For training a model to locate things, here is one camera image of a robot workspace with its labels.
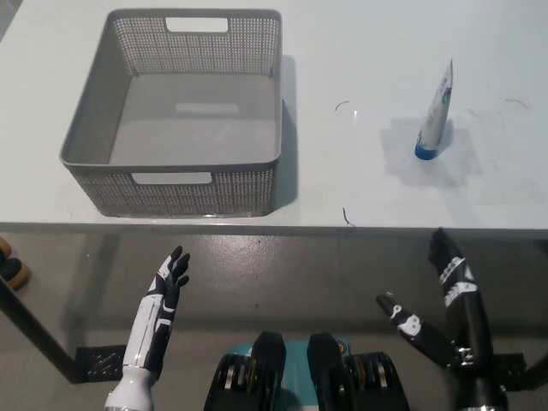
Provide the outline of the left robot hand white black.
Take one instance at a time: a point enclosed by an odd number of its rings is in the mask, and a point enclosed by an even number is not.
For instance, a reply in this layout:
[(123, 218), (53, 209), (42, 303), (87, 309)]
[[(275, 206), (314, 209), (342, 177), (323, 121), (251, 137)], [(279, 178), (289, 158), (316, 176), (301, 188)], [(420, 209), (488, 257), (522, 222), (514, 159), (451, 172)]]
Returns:
[(123, 376), (136, 368), (148, 372), (154, 380), (159, 378), (181, 288), (189, 280), (189, 260), (190, 254), (178, 246), (154, 274), (134, 318), (122, 363)]

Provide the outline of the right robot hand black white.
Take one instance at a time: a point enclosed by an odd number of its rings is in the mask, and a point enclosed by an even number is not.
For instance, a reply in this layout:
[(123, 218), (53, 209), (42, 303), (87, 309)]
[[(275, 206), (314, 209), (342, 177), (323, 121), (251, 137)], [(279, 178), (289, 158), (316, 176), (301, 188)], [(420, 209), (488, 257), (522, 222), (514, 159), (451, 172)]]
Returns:
[(398, 334), (438, 366), (487, 374), (494, 354), (480, 289), (464, 254), (442, 228), (432, 234), (429, 261), (442, 290), (447, 334), (387, 293), (378, 295), (376, 302)]

